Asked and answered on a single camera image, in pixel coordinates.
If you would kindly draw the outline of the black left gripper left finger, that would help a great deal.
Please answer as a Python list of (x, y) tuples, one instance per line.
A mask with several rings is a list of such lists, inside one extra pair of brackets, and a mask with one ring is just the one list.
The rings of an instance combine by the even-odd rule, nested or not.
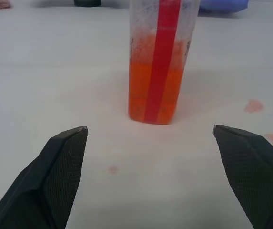
[(0, 229), (65, 229), (81, 179), (88, 128), (50, 138), (0, 201)]

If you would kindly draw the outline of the black handheld controller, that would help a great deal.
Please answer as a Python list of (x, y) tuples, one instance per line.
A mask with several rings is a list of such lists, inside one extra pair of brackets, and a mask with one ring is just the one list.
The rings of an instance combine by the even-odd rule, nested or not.
[(78, 7), (98, 7), (101, 6), (101, 0), (74, 0), (74, 4)]

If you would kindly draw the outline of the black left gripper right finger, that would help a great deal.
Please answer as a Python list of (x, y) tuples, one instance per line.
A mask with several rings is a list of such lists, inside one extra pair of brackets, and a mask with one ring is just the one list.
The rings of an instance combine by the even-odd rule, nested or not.
[(273, 146), (261, 135), (215, 125), (228, 182), (254, 229), (273, 229)]

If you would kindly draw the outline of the large purple tissue pack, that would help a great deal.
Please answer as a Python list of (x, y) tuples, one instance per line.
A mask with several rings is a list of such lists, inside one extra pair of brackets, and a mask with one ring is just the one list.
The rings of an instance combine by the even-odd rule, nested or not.
[(200, 15), (225, 16), (248, 8), (249, 0), (200, 0)]

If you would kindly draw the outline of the bottle with orange liquid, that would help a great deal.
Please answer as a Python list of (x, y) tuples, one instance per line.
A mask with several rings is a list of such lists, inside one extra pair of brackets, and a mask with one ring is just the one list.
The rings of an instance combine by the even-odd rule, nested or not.
[(128, 113), (167, 125), (175, 113), (200, 0), (131, 0)]

